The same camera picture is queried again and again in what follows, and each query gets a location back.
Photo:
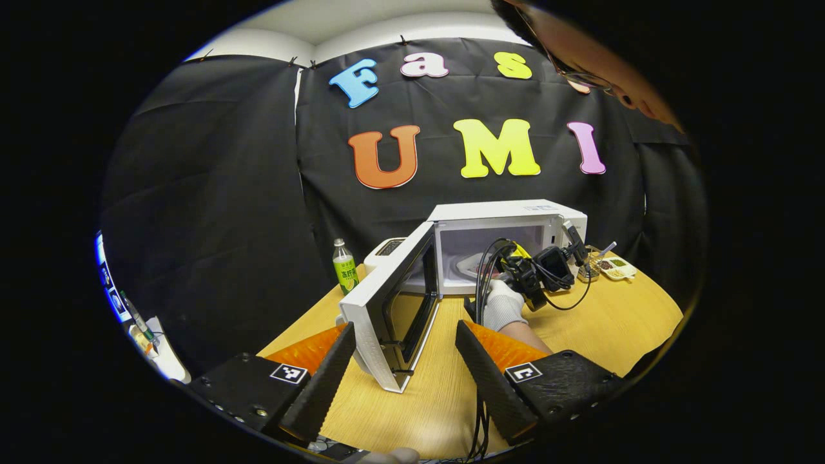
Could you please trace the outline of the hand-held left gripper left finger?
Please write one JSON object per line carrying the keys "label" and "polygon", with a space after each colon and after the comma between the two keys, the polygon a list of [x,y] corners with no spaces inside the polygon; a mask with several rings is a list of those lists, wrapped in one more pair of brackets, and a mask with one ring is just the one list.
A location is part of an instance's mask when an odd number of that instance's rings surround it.
{"label": "hand-held left gripper left finger", "polygon": [[186,384],[198,401],[277,441],[316,440],[356,347],[338,324],[272,353],[241,353]]}

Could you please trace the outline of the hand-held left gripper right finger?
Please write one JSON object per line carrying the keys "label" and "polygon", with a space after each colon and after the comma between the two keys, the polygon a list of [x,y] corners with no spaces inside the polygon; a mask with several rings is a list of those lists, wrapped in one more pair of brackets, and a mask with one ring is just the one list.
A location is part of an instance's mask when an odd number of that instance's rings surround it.
{"label": "hand-held left gripper right finger", "polygon": [[545,354],[468,320],[457,323],[456,347],[510,445],[569,428],[623,385],[621,376],[573,350]]}

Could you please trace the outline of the white microwave oven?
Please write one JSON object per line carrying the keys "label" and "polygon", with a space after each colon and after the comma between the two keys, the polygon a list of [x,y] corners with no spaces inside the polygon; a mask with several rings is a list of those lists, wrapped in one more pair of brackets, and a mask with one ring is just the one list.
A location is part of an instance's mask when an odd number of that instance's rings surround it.
{"label": "white microwave oven", "polygon": [[441,299],[471,296],[477,281],[456,276],[457,256],[490,256],[500,240],[531,255],[569,241],[571,221],[584,240],[587,215],[549,200],[438,205],[389,259],[339,303],[338,322],[354,324],[357,364],[389,392],[404,392],[431,331]]}

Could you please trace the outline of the white divided snack tray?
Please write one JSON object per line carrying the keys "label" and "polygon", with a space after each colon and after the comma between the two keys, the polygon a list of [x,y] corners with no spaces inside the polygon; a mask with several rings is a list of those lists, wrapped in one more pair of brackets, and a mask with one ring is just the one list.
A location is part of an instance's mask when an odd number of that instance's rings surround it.
{"label": "white divided snack tray", "polygon": [[596,260],[596,268],[611,281],[634,279],[637,268],[619,256],[602,256]]}

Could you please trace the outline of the green label drink bottle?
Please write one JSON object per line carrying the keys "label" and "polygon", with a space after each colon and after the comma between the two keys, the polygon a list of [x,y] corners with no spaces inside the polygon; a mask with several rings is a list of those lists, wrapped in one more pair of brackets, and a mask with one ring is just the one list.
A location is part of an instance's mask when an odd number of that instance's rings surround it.
{"label": "green label drink bottle", "polygon": [[335,238],[333,267],[343,294],[348,295],[360,283],[353,253],[345,246],[342,238]]}

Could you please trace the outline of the white toaster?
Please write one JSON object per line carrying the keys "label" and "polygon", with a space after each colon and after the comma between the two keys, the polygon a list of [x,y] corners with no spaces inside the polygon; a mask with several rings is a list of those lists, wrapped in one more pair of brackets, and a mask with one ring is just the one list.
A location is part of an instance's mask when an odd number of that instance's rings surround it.
{"label": "white toaster", "polygon": [[389,256],[394,253],[395,249],[401,246],[406,240],[405,237],[387,238],[376,246],[364,259],[365,272],[368,275],[375,268],[380,267],[381,264],[389,259]]}

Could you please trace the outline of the white paper sheet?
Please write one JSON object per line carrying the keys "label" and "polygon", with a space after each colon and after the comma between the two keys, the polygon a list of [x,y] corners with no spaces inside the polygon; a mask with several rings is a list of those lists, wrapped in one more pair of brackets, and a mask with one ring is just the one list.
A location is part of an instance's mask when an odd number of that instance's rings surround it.
{"label": "white paper sheet", "polygon": [[153,330],[154,334],[157,335],[157,339],[159,340],[157,352],[159,352],[159,356],[150,360],[141,354],[154,364],[154,367],[167,379],[174,379],[178,382],[189,384],[189,382],[191,382],[191,375],[189,375],[188,370],[183,366],[177,353],[174,352],[171,342],[167,340],[166,330],[163,328],[159,317],[150,318],[145,322],[148,324],[148,327]]}

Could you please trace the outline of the person's glasses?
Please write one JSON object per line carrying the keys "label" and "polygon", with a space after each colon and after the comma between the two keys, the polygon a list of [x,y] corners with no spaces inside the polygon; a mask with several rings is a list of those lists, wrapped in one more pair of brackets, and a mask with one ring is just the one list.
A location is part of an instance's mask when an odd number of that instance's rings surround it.
{"label": "person's glasses", "polygon": [[539,49],[546,59],[551,63],[555,72],[563,77],[569,85],[571,85],[578,92],[589,93],[590,91],[602,91],[609,96],[615,96],[615,91],[611,83],[602,77],[595,76],[592,73],[584,70],[578,70],[571,67],[565,62],[560,61],[545,44],[544,38],[538,32],[538,26],[534,23],[533,18],[528,13],[527,9],[521,6],[514,6],[518,12],[519,18],[524,22],[534,41],[539,44]]}

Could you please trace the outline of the small beige object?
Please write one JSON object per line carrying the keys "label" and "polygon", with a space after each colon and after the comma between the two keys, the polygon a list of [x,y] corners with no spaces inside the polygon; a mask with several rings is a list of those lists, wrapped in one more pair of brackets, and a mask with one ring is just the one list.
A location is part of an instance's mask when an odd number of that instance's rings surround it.
{"label": "small beige object", "polygon": [[146,356],[147,359],[152,360],[159,356],[159,352],[157,352],[154,343],[146,337],[144,332],[142,332],[136,324],[129,326],[128,335],[132,338],[139,352]]}

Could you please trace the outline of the green marker pen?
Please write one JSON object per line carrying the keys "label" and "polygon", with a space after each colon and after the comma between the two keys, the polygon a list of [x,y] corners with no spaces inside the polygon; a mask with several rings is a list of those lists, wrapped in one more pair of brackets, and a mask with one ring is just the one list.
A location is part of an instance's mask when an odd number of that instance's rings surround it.
{"label": "green marker pen", "polygon": [[135,325],[137,326],[138,330],[144,335],[147,341],[150,342],[150,345],[153,349],[157,350],[159,347],[159,340],[157,339],[157,335],[153,332],[148,324],[142,319],[142,316],[137,311],[135,305],[131,302],[131,300],[126,296],[124,291],[120,292],[121,299],[123,300],[124,304],[126,305],[127,311],[129,311],[133,321],[135,321]]}

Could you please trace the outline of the black backdrop cloth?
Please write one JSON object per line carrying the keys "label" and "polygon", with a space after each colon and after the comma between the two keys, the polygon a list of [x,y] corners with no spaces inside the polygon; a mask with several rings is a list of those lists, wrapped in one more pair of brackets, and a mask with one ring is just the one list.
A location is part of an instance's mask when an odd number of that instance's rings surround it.
{"label": "black backdrop cloth", "polygon": [[546,199],[582,211],[681,308],[709,255],[690,141],[531,47],[422,39],[298,72],[250,55],[189,61],[136,109],[102,189],[115,285],[198,377],[256,352],[439,204]]}

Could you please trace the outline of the blue white display screen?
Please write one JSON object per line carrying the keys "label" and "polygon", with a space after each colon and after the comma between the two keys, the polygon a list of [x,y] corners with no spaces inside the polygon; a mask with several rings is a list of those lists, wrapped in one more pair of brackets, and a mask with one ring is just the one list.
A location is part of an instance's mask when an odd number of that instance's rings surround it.
{"label": "blue white display screen", "polygon": [[133,318],[121,299],[121,294],[119,293],[118,288],[115,285],[114,278],[112,277],[106,258],[101,230],[97,230],[95,233],[95,261],[97,262],[98,276],[100,278],[101,285],[106,293],[106,299],[112,311],[120,323],[129,322]]}

